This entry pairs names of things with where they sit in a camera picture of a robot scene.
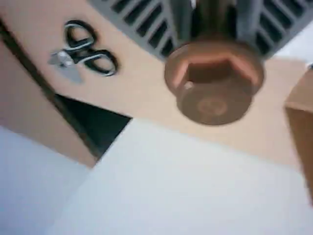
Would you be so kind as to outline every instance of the cardboard box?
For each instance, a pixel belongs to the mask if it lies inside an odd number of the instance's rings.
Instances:
[[[285,108],[313,202],[313,69],[294,87]]]

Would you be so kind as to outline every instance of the white surface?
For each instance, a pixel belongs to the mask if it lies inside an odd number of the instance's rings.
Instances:
[[[312,235],[303,176],[133,120],[48,235]]]
[[[294,37],[287,45],[280,49],[276,56],[289,57],[313,63],[313,22],[311,22],[302,32]]]
[[[42,235],[89,171],[0,126],[0,235]]]

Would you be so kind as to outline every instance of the scissor handle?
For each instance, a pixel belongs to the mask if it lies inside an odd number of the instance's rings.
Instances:
[[[89,36],[87,38],[76,40],[73,31],[76,28],[81,28],[85,30]],[[66,50],[80,50],[82,48],[91,47],[97,40],[97,35],[93,28],[84,21],[71,20],[64,25],[64,38],[66,43]]]
[[[106,60],[110,63],[110,68],[102,68],[96,64],[96,60]],[[116,74],[118,62],[114,55],[108,50],[89,50],[88,55],[79,58],[79,63],[84,63],[90,70],[95,71],[105,77]]]

